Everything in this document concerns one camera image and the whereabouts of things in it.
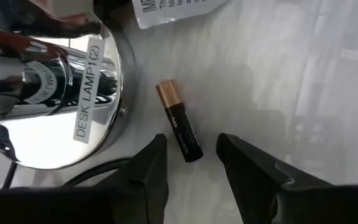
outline copper-top battery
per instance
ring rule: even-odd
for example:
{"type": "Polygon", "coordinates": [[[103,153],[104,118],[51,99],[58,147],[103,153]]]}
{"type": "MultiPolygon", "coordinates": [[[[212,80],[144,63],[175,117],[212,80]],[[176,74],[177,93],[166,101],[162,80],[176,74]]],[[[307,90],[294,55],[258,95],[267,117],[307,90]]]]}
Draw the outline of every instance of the copper-top battery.
{"type": "Polygon", "coordinates": [[[162,80],[156,89],[186,162],[201,158],[203,152],[180,98],[176,81],[162,80]]]}

